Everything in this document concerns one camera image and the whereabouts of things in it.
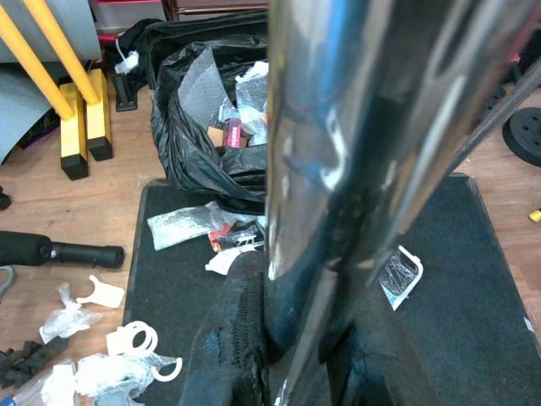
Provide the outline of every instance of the yellow metal leg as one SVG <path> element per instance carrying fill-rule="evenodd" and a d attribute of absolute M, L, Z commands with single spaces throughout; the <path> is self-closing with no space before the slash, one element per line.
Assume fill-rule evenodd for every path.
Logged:
<path fill-rule="evenodd" d="M 51 79 L 40 60 L 34 54 L 24 37 L 20 34 L 6 10 L 0 4 L 0 38 L 17 58 L 23 69 L 40 89 L 43 96 L 51 103 L 62 120 L 74 116 L 74 111 L 62 96 L 57 85 Z"/>
<path fill-rule="evenodd" d="M 61 85 L 60 91 L 75 111 L 73 117 L 60 121 L 60 166 L 71 180 L 85 178 L 88 176 L 88 156 L 83 99 L 74 83 Z"/>
<path fill-rule="evenodd" d="M 63 34 L 60 25 L 58 25 L 51 10 L 47 7 L 45 0 L 24 0 L 24 2 L 86 102 L 89 104 L 98 103 L 100 98 L 92 87 L 85 69 L 69 45 L 68 39 Z"/>
<path fill-rule="evenodd" d="M 88 138 L 88 149 L 94 159 L 103 161 L 112 158 L 107 81 L 101 69 L 92 69 L 89 73 L 89 78 L 92 87 L 96 89 L 100 101 L 93 105 L 86 105 L 86 137 Z"/>

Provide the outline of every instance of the white plastic clip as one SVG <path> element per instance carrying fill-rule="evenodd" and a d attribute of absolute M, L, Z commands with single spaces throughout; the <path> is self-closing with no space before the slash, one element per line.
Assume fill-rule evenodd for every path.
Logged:
<path fill-rule="evenodd" d="M 87 298 L 77 298 L 75 300 L 77 303 L 96 303 L 112 309 L 120 307 L 124 297 L 124 289 L 100 282 L 94 275 L 90 275 L 89 279 L 94 283 L 94 293 Z"/>
<path fill-rule="evenodd" d="M 160 371 L 155 366 L 150 368 L 150 372 L 152 373 L 152 376 L 154 376 L 154 379 L 156 379 L 157 381 L 170 382 L 173 379 L 175 379 L 178 376 L 178 374 L 180 374 L 180 371 L 182 370 L 182 368 L 183 368 L 183 359 L 177 358 L 177 364 L 175 365 L 175 369 L 173 370 L 171 374 L 164 376 L 160 374 Z"/>
<path fill-rule="evenodd" d="M 140 332 L 145 332 L 145 340 L 134 347 L 134 339 Z M 124 353 L 151 354 L 158 346 L 158 333 L 143 321 L 132 321 L 115 332 L 106 335 L 107 353 L 109 356 Z"/>

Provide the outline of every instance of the wooden floor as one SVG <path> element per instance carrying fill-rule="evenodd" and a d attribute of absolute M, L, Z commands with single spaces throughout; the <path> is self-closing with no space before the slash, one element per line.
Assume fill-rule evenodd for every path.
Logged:
<path fill-rule="evenodd" d="M 110 105 L 114 106 L 112 92 Z M 528 100 L 539 105 L 541 93 Z M 24 153 L 17 151 L 0 167 L 0 184 L 14 203 L 0 211 L 0 228 L 43 233 L 57 241 L 118 244 L 126 249 L 120 272 L 78 266 L 16 266 L 19 278 L 0 304 L 0 350 L 21 348 L 24 340 L 39 340 L 38 328 L 52 310 L 61 307 L 57 287 L 68 282 L 73 297 L 93 290 L 90 274 L 126 287 L 132 256 L 139 196 L 147 182 L 162 178 L 150 134 L 148 91 L 139 92 L 139 109 L 111 111 L 115 157 L 90 159 L 90 176 L 72 182 L 59 165 L 59 135 L 50 135 Z M 473 175 L 516 280 L 538 337 L 541 336 L 541 224 L 527 214 L 541 206 L 541 168 L 516 158 L 500 134 L 492 135 L 460 168 Z M 123 309 L 100 311 L 103 319 L 89 331 L 72 337 L 61 359 L 74 360 L 105 352 L 105 336 L 122 320 Z M 10 391 L 0 391 L 2 395 Z"/>

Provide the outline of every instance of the plastic wrap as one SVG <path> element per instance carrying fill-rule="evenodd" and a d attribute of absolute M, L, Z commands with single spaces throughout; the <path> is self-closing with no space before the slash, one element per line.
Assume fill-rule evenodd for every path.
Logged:
<path fill-rule="evenodd" d="M 73 377 L 74 363 L 66 359 L 55 365 L 46 374 L 32 379 L 20 388 L 13 397 L 12 403 L 16 406 L 72 406 L 78 403 L 74 400 Z"/>
<path fill-rule="evenodd" d="M 180 107 L 204 129 L 220 127 L 220 107 L 233 107 L 210 48 L 206 48 L 190 65 L 178 87 L 178 100 Z"/>
<path fill-rule="evenodd" d="M 77 364 L 77 392 L 97 397 L 121 385 L 131 387 L 129 396 L 137 398 L 154 381 L 152 367 L 158 370 L 175 364 L 174 358 L 151 354 L 120 354 L 112 357 L 93 354 Z"/>
<path fill-rule="evenodd" d="M 399 245 L 380 274 L 380 285 L 393 310 L 407 298 L 422 275 L 423 265 L 420 259 Z"/>
<path fill-rule="evenodd" d="M 235 86 L 237 107 L 243 130 L 252 135 L 250 145 L 261 145 L 267 142 L 265 110 L 268 72 L 268 63 L 256 62 L 244 76 L 237 77 Z"/>
<path fill-rule="evenodd" d="M 84 309 L 69 296 L 69 285 L 63 283 L 58 288 L 64 305 L 61 310 L 54 310 L 40 328 L 41 338 L 48 343 L 55 337 L 68 338 L 76 332 L 87 330 L 90 325 L 101 319 L 101 314 Z"/>
<path fill-rule="evenodd" d="M 249 222 L 255 217 L 223 211 L 215 201 L 204 206 L 185 207 L 176 211 L 161 214 L 147 219 L 152 232 L 154 249 L 163 250 L 218 230 L 237 220 Z"/>

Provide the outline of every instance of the black garbage bag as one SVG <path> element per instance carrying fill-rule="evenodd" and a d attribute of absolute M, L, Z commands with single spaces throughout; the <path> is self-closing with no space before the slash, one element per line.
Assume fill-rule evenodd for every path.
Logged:
<path fill-rule="evenodd" d="M 214 24 L 208 21 L 198 22 L 199 27 L 205 25 L 198 35 L 192 31 L 186 35 L 204 41 L 186 43 L 160 63 L 152 97 L 154 142 L 167 178 L 176 185 L 216 194 L 221 205 L 230 210 L 263 213 L 266 145 L 215 148 L 207 129 L 181 108 L 177 90 L 191 63 L 210 48 L 226 93 L 234 103 L 235 77 L 266 59 L 266 14 L 233 15 L 213 19 Z M 171 46 L 171 37 L 162 40 Z M 149 83 L 153 54 L 149 51 Z"/>

